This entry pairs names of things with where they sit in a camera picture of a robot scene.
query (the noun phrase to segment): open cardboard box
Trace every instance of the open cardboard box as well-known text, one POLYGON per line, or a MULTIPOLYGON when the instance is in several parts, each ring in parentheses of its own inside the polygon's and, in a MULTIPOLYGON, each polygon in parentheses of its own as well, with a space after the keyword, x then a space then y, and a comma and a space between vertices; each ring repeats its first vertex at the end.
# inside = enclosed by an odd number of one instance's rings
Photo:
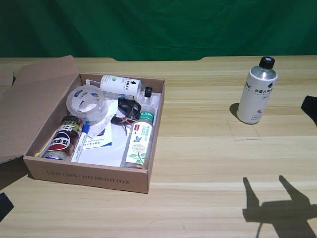
POLYGON ((22 67, 13 86, 12 75, 10 70, 0 72, 0 163, 24 156, 34 179, 148 193, 163 107, 163 79, 132 77, 153 92, 161 92, 150 161, 141 170, 33 157, 68 114, 68 94, 86 79, 100 81, 102 75, 79 74, 72 56, 22 67))

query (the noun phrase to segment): green curtain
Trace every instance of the green curtain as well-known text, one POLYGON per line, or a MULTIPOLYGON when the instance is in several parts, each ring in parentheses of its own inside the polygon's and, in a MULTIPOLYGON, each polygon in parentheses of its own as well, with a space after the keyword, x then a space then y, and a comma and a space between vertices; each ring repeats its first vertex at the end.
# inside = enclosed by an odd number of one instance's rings
POLYGON ((317 54, 317 0, 0 0, 0 57, 317 54))

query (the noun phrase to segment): bottle with flower label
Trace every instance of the bottle with flower label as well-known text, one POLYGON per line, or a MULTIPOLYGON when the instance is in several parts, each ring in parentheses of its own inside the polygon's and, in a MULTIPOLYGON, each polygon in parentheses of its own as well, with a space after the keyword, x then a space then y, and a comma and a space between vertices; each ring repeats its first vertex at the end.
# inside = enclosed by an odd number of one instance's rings
POLYGON ((139 120, 132 124, 121 166, 145 169, 151 148, 155 108, 144 105, 139 120))

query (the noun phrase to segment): white marker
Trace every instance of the white marker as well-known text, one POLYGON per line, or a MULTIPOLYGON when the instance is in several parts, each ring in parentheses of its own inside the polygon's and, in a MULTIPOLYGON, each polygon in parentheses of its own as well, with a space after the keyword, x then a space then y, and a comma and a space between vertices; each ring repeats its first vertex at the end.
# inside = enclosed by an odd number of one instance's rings
POLYGON ((81 132, 80 138, 78 140, 78 143, 76 145, 76 148, 74 150, 74 153, 71 157, 71 162, 78 162, 79 156, 81 154, 81 151, 83 150, 83 146, 85 144, 85 140, 87 137, 87 133, 89 131, 89 124, 85 124, 83 127, 83 130, 81 132))

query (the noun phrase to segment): plastic bottle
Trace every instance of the plastic bottle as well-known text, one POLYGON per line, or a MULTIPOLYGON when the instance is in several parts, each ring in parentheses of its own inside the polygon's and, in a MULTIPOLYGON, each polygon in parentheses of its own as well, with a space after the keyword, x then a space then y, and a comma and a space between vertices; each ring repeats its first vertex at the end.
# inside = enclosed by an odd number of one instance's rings
POLYGON ((125 78, 113 75, 104 75, 100 89, 104 92, 118 94, 118 98, 139 101, 140 97, 151 97, 152 88, 145 87, 138 79, 125 78))
POLYGON ((121 166, 145 169, 150 156, 155 108, 144 105, 139 120, 132 124, 121 166))
POLYGON ((259 66, 250 69, 247 81, 237 110, 237 117, 247 124, 260 121, 273 90, 277 73, 273 70, 275 60, 272 57, 262 57, 259 66))

